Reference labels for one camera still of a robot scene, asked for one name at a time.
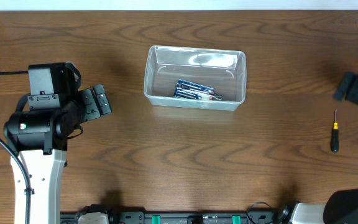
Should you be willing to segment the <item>black yellow screwdriver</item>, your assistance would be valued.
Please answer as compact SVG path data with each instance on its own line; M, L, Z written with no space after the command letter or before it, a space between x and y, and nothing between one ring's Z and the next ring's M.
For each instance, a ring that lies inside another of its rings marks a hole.
M339 126L337 122L337 110L334 110L334 122L331 134L331 151L339 152Z

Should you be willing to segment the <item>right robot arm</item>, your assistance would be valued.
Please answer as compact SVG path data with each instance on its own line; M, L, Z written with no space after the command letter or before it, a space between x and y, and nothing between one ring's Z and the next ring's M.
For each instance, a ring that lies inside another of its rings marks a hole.
M358 74L346 72L333 94L338 101L358 105ZM358 189L339 190L325 204L287 205L273 218L274 223L353 224L358 223Z

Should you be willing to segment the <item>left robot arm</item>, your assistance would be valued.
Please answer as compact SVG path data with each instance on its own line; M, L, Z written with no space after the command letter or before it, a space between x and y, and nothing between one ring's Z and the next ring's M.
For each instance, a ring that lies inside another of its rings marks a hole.
M31 65L30 93L4 125L14 156L15 223L60 223L63 169L68 140L81 124L110 114L102 85L80 89L72 62Z

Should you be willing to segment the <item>silver ring wrench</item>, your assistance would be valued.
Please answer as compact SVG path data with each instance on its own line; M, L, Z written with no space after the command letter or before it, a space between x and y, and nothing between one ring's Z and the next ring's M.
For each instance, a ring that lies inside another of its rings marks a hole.
M180 84L177 84L177 87L174 91L173 96L177 97L177 98L185 98L185 99L191 99L191 100L207 100L207 101L210 101L210 100L221 101L222 100L222 96L205 93L203 91L182 88Z

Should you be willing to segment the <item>blue precision screwdriver set case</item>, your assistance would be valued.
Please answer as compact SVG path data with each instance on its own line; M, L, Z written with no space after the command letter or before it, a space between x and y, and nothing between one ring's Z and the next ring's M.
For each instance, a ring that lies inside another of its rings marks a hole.
M182 80L182 79L179 79L177 84L180 84L182 88L193 89L193 90L197 90L197 91L203 91L205 93L210 93L210 94L215 95L215 89L212 88L212 87L209 87L209 86L200 85L200 84L190 82L190 81L186 81L186 80Z

